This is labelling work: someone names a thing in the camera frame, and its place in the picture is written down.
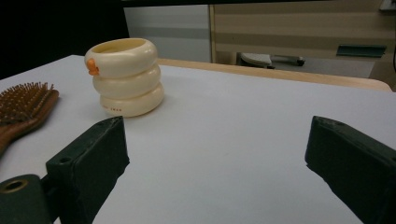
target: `wooden hairbrush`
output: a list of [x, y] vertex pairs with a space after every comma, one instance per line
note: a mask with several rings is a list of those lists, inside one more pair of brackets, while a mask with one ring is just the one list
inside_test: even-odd
[[0, 93], [0, 156], [15, 139], [37, 129], [55, 106], [59, 92], [47, 83], [25, 83]]

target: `floor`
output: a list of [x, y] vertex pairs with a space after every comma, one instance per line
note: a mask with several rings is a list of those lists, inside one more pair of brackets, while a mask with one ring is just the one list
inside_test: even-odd
[[[335, 60], [335, 59], [317, 59], [304, 58], [303, 66], [297, 64], [297, 58], [288, 58], [281, 56], [271, 56], [272, 66], [274, 69], [319, 73], [326, 75], [342, 76], [342, 77], [368, 77], [373, 69], [373, 62], [364, 61], [350, 61], [350, 60]], [[254, 66], [245, 63], [238, 57], [238, 63], [245, 66]]]

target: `brush bristle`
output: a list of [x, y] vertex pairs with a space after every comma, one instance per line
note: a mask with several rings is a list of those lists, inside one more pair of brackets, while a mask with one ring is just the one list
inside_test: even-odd
[[23, 122], [35, 117], [44, 104], [53, 85], [25, 83], [0, 93], [0, 126]]

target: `hairbrush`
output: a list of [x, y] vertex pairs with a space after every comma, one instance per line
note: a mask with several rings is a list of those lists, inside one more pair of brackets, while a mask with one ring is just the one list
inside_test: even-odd
[[0, 156], [15, 139], [39, 128], [49, 116], [59, 92], [47, 83], [25, 83], [0, 93]]

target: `white table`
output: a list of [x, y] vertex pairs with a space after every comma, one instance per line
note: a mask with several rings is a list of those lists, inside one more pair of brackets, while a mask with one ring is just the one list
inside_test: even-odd
[[[161, 66], [163, 103], [125, 120], [131, 164], [94, 223], [361, 223], [306, 167], [313, 116], [396, 148], [396, 97], [324, 84]], [[94, 123], [99, 105], [81, 56], [0, 81], [48, 82], [60, 100], [41, 129], [13, 143], [0, 181], [44, 176], [45, 162]]]

